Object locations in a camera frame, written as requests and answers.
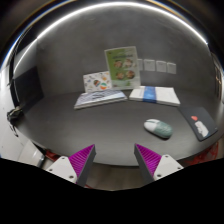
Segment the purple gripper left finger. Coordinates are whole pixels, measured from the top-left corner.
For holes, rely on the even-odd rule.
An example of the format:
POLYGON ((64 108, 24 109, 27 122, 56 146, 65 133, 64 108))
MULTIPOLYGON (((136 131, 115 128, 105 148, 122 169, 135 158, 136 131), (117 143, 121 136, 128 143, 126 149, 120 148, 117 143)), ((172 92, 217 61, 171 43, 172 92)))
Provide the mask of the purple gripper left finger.
POLYGON ((69 157, 59 157, 47 171, 84 187, 95 156, 95 145, 90 145, 69 157))

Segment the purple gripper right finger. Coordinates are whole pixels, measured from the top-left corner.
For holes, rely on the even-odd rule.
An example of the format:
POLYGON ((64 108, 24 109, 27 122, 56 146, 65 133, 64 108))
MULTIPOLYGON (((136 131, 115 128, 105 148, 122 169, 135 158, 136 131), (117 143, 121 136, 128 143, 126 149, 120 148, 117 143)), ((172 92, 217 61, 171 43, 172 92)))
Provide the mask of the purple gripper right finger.
POLYGON ((160 155, 142 145, 134 145, 134 155, 146 185, 183 168, 170 155, 160 155))

